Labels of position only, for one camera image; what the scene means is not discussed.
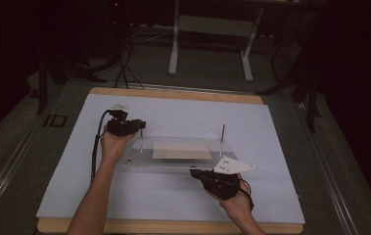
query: white board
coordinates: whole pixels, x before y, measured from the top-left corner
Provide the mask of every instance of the white board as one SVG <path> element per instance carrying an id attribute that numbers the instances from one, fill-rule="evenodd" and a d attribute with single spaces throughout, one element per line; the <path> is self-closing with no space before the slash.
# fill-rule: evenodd
<path id="1" fill-rule="evenodd" d="M 73 216 L 90 183 L 91 154 L 100 117 L 115 104 L 129 108 L 127 119 L 147 122 L 144 136 L 220 139 L 225 124 L 224 139 L 234 154 L 240 161 L 255 165 L 255 170 L 242 173 L 252 186 L 255 219 L 304 223 L 267 106 L 95 94 L 85 101 L 38 217 Z M 190 174 L 134 172 L 123 167 L 120 164 L 116 168 L 108 218 L 229 221 L 218 202 Z"/>

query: dark background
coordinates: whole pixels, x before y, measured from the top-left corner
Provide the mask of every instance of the dark background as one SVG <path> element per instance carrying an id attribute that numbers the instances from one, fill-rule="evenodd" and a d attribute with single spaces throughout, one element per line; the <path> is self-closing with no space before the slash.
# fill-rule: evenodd
<path id="1" fill-rule="evenodd" d="M 115 49 L 103 46 L 111 5 L 104 1 L 0 1 L 0 120 L 30 92 L 25 79 L 38 70 L 42 42 L 73 60 L 93 54 L 106 57 Z M 371 2 L 328 1 L 328 5 L 338 11 L 319 18 L 309 37 L 323 70 L 319 91 L 326 96 L 371 187 Z M 130 8 L 136 24 L 171 25 L 173 1 L 136 0 Z M 113 14 L 122 28 L 123 18 Z M 271 27 L 264 27 L 263 33 L 276 33 L 273 28 L 281 27 L 271 20 L 277 19 L 274 16 L 273 12 L 265 15 Z"/>

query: hand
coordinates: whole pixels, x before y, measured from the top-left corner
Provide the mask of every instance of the hand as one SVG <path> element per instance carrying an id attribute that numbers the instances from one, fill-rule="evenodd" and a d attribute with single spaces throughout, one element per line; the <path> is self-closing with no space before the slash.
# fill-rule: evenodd
<path id="1" fill-rule="evenodd" d="M 102 164 L 116 165 L 118 159 L 126 147 L 126 144 L 131 140 L 136 133 L 129 134 L 126 136 L 115 136 L 107 131 L 107 127 L 104 127 L 105 133 L 100 139 L 102 145 Z"/>
<path id="2" fill-rule="evenodd" d="M 240 187 L 248 193 L 249 187 L 243 180 L 240 181 Z M 225 209 L 228 217 L 242 230 L 243 234 L 265 234 L 253 218 L 250 199 L 247 195 L 239 191 L 234 198 L 221 200 L 212 193 L 208 191 L 207 193 L 217 199 L 219 204 Z"/>

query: forearm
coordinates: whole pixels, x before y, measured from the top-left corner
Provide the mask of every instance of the forearm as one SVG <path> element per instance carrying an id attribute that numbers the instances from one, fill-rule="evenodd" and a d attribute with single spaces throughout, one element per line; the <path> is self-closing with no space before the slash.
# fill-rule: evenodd
<path id="1" fill-rule="evenodd" d="M 240 228 L 244 235 L 263 235 L 265 234 L 255 219 L 250 215 L 238 221 L 235 221 L 236 225 Z"/>
<path id="2" fill-rule="evenodd" d="M 114 171 L 115 167 L 111 164 L 100 165 L 96 177 L 75 212 L 67 234 L 103 234 Z"/>

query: black cable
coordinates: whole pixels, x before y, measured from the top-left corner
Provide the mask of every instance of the black cable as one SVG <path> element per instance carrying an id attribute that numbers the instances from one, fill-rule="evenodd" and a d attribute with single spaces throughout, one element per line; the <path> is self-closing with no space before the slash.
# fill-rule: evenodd
<path id="1" fill-rule="evenodd" d="M 96 177 L 97 147 L 99 146 L 100 137 L 102 137 L 102 135 L 104 134 L 104 132 L 103 132 L 103 134 L 100 134 L 100 131 L 102 129 L 103 119 L 105 118 L 105 115 L 108 114 L 109 112 L 110 112 L 110 110 L 106 110 L 103 113 L 102 118 L 100 119 L 99 129 L 97 131 L 96 138 L 94 140 L 93 154 L 92 154 L 92 158 L 91 158 L 91 179 L 90 179 L 90 183 L 92 183 L 94 177 Z"/>
<path id="2" fill-rule="evenodd" d="M 253 203 L 253 199 L 252 199 L 252 188 L 250 187 L 250 184 L 246 180 L 244 180 L 242 178 L 240 178 L 240 180 L 243 181 L 248 186 L 249 193 L 246 192 L 246 190 L 242 189 L 241 187 L 238 190 L 240 192 L 242 192 L 244 195 L 246 195 L 249 198 L 249 200 L 250 200 L 250 209 L 253 210 L 253 208 L 255 207 L 255 204 Z"/>
<path id="3" fill-rule="evenodd" d="M 126 80 L 126 73 L 125 73 L 125 68 L 127 66 L 127 63 L 130 61 L 130 57 L 131 57 L 131 53 L 130 53 L 130 50 L 128 48 L 127 49 L 127 60 L 126 62 L 123 64 L 123 62 L 121 61 L 121 57 L 120 57 L 120 64 L 121 64 L 121 71 L 118 73 L 118 76 L 117 76 L 117 79 L 116 79 L 116 82 L 115 82 L 115 86 L 114 88 L 117 88 L 117 84 L 118 84 L 118 80 L 120 79 L 120 76 L 123 74 L 123 77 L 124 77 L 124 82 L 126 83 L 126 88 L 128 89 L 129 86 L 127 84 L 127 80 Z"/>
<path id="4" fill-rule="evenodd" d="M 170 33 L 172 33 L 172 32 L 173 32 L 173 30 L 166 31 L 166 32 L 157 32 L 157 33 L 152 33 L 152 34 L 156 34 L 156 36 L 153 36 L 153 37 L 151 37 L 151 38 L 148 38 L 148 39 L 143 40 L 143 41 L 140 41 L 140 42 L 133 42 L 133 43 L 134 43 L 134 44 L 142 44 L 142 43 L 150 42 L 150 41 L 152 41 L 152 40 L 154 40 L 154 39 L 157 39 L 158 37 L 163 37 L 163 36 L 165 36 L 165 35 L 167 35 L 167 34 L 170 34 Z M 145 33 L 136 33 L 136 34 L 133 35 L 133 36 L 136 36 L 136 35 L 139 35 L 139 34 L 145 34 Z"/>
<path id="5" fill-rule="evenodd" d="M 142 80 L 142 78 L 143 78 L 143 75 L 142 75 L 140 72 L 133 70 L 133 69 L 129 66 L 129 64 L 126 64 L 126 67 L 127 67 L 127 69 L 130 71 L 130 74 L 133 76 L 134 81 L 135 81 L 136 83 L 139 83 L 139 85 L 142 87 L 142 89 L 145 90 L 145 87 L 143 86 L 142 82 L 140 82 L 140 81 Z M 136 75 L 135 75 L 134 73 L 137 73 L 138 75 L 140 75 L 140 78 L 137 78 Z"/>

